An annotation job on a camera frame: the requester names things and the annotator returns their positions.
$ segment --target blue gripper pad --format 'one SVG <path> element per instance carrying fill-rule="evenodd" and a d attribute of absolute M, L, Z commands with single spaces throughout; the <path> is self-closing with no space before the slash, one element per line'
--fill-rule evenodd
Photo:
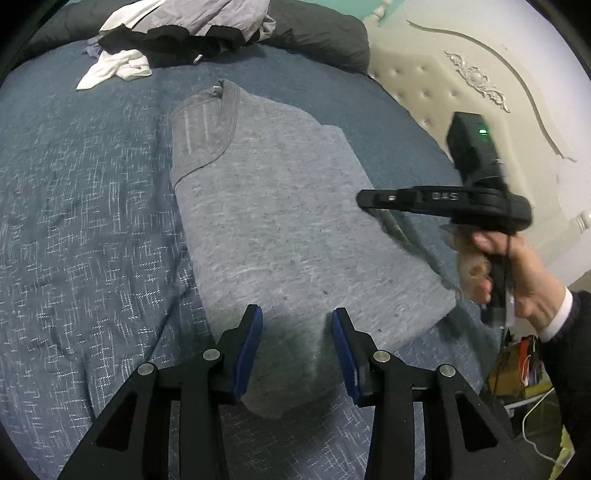
<path fill-rule="evenodd" d="M 349 341 L 337 310 L 333 310 L 331 324 L 336 355 L 339 358 L 340 369 L 343 373 L 345 387 L 347 388 L 348 395 L 357 405 L 361 400 L 361 389 L 359 388 L 358 383 L 357 364 L 355 363 L 353 352 L 349 346 Z"/>
<path fill-rule="evenodd" d="M 249 309 L 252 307 L 254 307 L 254 311 L 251 313 Z M 244 322 L 246 320 L 247 314 L 249 313 L 252 315 L 252 320 L 246 332 L 244 343 L 238 353 L 238 358 L 236 359 L 234 386 L 230 392 L 230 396 L 236 403 L 246 393 L 252 366 L 255 361 L 256 350 L 258 349 L 259 343 L 261 343 L 262 310 L 258 305 L 249 305 L 249 309 L 246 310 L 245 318 L 242 321 Z"/>

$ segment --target metal screw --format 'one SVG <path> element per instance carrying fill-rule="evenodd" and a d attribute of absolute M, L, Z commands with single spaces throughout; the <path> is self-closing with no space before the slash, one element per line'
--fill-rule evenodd
<path fill-rule="evenodd" d="M 205 350 L 203 352 L 203 359 L 207 360 L 208 362 L 213 362 L 214 360 L 217 360 L 218 358 L 220 358 L 220 352 L 219 352 L 219 350 L 216 350 L 215 348 L 210 348 L 209 350 Z"/>
<path fill-rule="evenodd" d="M 154 366 L 152 364 L 141 364 L 138 367 L 138 373 L 142 376 L 145 377 L 146 375 L 149 375 L 150 373 L 152 373 L 154 371 Z"/>
<path fill-rule="evenodd" d="M 390 360 L 390 354 L 388 352 L 384 352 L 383 350 L 378 350 L 374 353 L 374 360 L 384 364 Z"/>
<path fill-rule="evenodd" d="M 456 369 L 453 368 L 451 365 L 442 365 L 439 367 L 439 372 L 444 376 L 444 377 L 453 377 L 456 374 Z"/>

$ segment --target yellow object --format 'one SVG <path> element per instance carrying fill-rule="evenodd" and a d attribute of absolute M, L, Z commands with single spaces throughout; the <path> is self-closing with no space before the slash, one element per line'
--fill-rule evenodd
<path fill-rule="evenodd" d="M 556 478 L 562 473 L 562 470 L 564 470 L 564 468 L 562 468 L 560 465 L 566 465 L 570 458 L 574 455 L 573 442 L 570 440 L 570 435 L 564 427 L 562 427 L 560 446 L 562 447 L 562 450 L 558 454 L 558 458 L 556 459 L 557 463 L 554 465 L 552 475 L 550 475 L 550 480 L 556 480 Z"/>
<path fill-rule="evenodd" d="M 525 388 L 525 398 L 533 398 L 538 395 L 544 394 L 551 388 L 552 388 L 552 383 L 550 383 L 550 382 L 542 382 L 542 383 L 538 383 L 537 385 L 532 385 L 531 387 L 526 387 Z"/>

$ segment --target white shirt cuff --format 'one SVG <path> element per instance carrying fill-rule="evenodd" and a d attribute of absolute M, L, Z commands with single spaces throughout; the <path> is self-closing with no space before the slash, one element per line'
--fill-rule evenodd
<path fill-rule="evenodd" d="M 554 338 L 554 335 L 556 335 L 560 331 L 560 329 L 566 322 L 566 319 L 569 317 L 570 310 L 572 308 L 573 294 L 567 288 L 566 295 L 564 296 L 564 300 L 562 302 L 562 306 L 560 307 L 560 310 L 558 310 L 556 317 L 554 317 L 552 322 L 550 322 L 550 324 L 538 334 L 538 337 L 540 337 L 540 340 L 542 340 L 542 342 L 549 342 L 550 340 L 552 340 L 552 338 Z"/>

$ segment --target black handle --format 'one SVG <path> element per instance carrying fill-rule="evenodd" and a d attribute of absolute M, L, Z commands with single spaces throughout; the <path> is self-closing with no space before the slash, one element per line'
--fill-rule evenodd
<path fill-rule="evenodd" d="M 507 290 L 511 288 L 511 269 L 506 265 L 509 259 L 503 255 L 486 257 L 491 263 L 492 291 L 491 301 L 482 308 L 480 319 L 486 325 L 504 327 L 507 318 Z"/>

